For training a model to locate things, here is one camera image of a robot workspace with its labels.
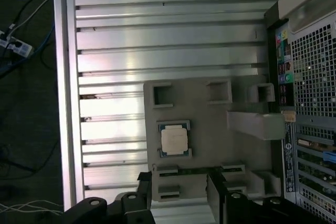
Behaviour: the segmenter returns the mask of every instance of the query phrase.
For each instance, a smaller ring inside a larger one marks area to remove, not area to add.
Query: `dark floor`
[[[4,31],[27,0],[0,0],[0,30]],[[34,0],[24,11],[27,18],[44,0]],[[49,1],[15,37],[37,48],[53,26],[53,2]],[[45,62],[56,67],[55,44],[43,52]],[[40,54],[19,69],[0,79],[0,145],[8,145],[12,161],[38,168],[59,141],[56,71],[47,69]],[[17,168],[0,167],[0,186],[14,187],[12,195],[0,203],[7,206],[33,200],[49,200],[62,204],[61,155],[57,145],[50,161],[36,175],[26,179],[11,179],[25,175]],[[39,206],[56,209],[48,204]],[[9,212],[0,214],[0,223],[38,223],[38,214]]]

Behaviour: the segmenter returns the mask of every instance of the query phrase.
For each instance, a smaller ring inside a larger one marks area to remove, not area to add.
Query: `white cable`
[[[18,205],[13,205],[13,206],[10,206],[10,207],[7,207],[5,205],[2,205],[0,204],[0,206],[6,208],[6,209],[3,209],[2,211],[0,211],[0,213],[2,212],[6,212],[6,211],[19,211],[19,212],[36,212],[36,210],[20,210],[21,208],[24,208],[24,207],[31,207],[31,208],[37,208],[37,209],[42,209],[40,211],[50,211],[54,214],[62,214],[62,211],[58,211],[58,210],[50,210],[50,209],[47,209],[47,208],[44,208],[44,207],[37,207],[37,206],[31,206],[30,204],[32,203],[35,203],[35,202],[47,202],[47,203],[50,203],[50,204],[53,204],[55,206],[59,206],[61,207],[62,205],[59,205],[59,204],[56,204],[56,203],[53,203],[53,202],[50,202],[50,201],[47,201],[47,200],[34,200],[34,201],[31,201],[31,202],[28,202],[28,203],[25,203],[25,204],[18,204]]]
[[[11,39],[11,37],[12,37],[12,34],[17,30],[17,29],[19,29],[20,27],[22,27],[25,23],[27,23],[32,17],[34,17],[34,15],[38,12],[38,10],[40,10],[41,9],[41,7],[42,6],[44,6],[44,4],[46,3],[46,2],[48,2],[48,0],[44,0],[43,2],[42,2],[42,4],[40,4],[37,8],[36,8],[36,10],[25,20],[25,21],[23,21],[20,25],[18,25],[18,26],[16,26],[16,27],[14,27],[14,29],[8,34],[8,36],[7,36],[7,40],[9,41],[10,39]]]

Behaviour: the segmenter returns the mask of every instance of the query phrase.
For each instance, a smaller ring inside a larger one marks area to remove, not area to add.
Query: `screw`
[[[276,204],[276,205],[281,203],[280,199],[278,199],[278,198],[273,198],[270,201],[271,201],[272,204]]]
[[[96,205],[98,205],[99,203],[100,203],[99,200],[93,200],[93,201],[90,202],[90,204],[91,204],[92,206],[96,206]]]
[[[240,194],[239,193],[233,193],[231,194],[232,197],[234,197],[235,199],[239,199],[240,198]]]

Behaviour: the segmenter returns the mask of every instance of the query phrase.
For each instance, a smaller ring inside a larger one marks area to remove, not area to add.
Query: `blue cable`
[[[55,24],[53,25],[52,29],[50,30],[50,32],[48,33],[47,37],[45,38],[45,40],[41,43],[41,45],[33,52],[32,55],[29,56],[29,58],[35,56],[38,52],[40,52],[44,47],[45,45],[48,43],[48,40],[50,39],[51,35],[53,34],[53,31],[55,29]],[[5,68],[2,68],[0,69],[0,73],[3,72],[3,71],[7,71],[9,69],[11,69],[12,67],[15,67],[25,61],[27,61],[29,58],[24,58],[22,60],[19,60],[17,62],[15,62],[14,64],[8,66],[8,67],[5,67]]]

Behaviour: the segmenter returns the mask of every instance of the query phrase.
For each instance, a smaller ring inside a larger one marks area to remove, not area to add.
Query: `gray plastic tab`
[[[279,140],[285,137],[285,118],[282,114],[227,112],[227,127],[255,136],[261,140]]]
[[[257,194],[259,197],[265,196],[265,180],[257,173],[248,171],[249,176],[249,190],[253,194]]]
[[[281,196],[281,179],[267,170],[253,171],[264,180],[265,196]]]

